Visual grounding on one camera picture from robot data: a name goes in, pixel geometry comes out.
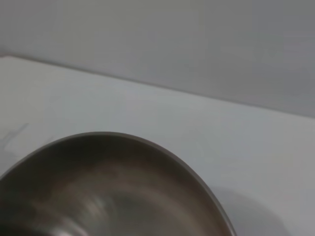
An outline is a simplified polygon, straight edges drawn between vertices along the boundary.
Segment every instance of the white tabletop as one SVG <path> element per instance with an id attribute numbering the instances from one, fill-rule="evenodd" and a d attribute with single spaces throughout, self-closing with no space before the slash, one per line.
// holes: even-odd
<path id="1" fill-rule="evenodd" d="M 175 153 L 239 236 L 315 235 L 315 120 L 0 59 L 0 174 L 52 140 L 89 131 L 140 136 Z"/>

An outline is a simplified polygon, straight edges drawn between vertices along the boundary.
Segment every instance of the white surface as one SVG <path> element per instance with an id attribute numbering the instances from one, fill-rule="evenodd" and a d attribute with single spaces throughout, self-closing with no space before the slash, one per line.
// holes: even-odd
<path id="1" fill-rule="evenodd" d="M 18 134 L 0 148 L 1 173 L 51 140 L 124 132 L 187 162 L 239 236 L 315 235 L 313 119 L 3 58 L 0 138 L 10 131 Z"/>
<path id="2" fill-rule="evenodd" d="M 315 118 L 314 0 L 0 0 L 0 52 Z"/>

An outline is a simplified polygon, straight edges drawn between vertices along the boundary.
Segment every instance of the stainless steel bowl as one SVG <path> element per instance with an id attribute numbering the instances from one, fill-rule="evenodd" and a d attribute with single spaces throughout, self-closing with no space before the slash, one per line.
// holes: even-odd
<path id="1" fill-rule="evenodd" d="M 0 232 L 235 236 L 200 177 L 151 142 L 96 132 L 55 141 L 0 180 Z"/>

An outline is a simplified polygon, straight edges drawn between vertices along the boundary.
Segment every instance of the gray wall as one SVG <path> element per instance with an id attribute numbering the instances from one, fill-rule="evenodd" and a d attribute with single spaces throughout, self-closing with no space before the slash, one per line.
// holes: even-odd
<path id="1" fill-rule="evenodd" d="M 2 0 L 2 53 L 315 117 L 313 0 Z"/>

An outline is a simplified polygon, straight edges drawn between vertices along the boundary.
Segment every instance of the white table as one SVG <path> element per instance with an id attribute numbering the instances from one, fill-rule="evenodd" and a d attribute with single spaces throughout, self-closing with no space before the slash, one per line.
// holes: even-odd
<path id="1" fill-rule="evenodd" d="M 43 144 L 89 131 L 140 136 L 175 153 L 239 236 L 315 235 L 315 120 L 0 59 L 0 174 Z"/>

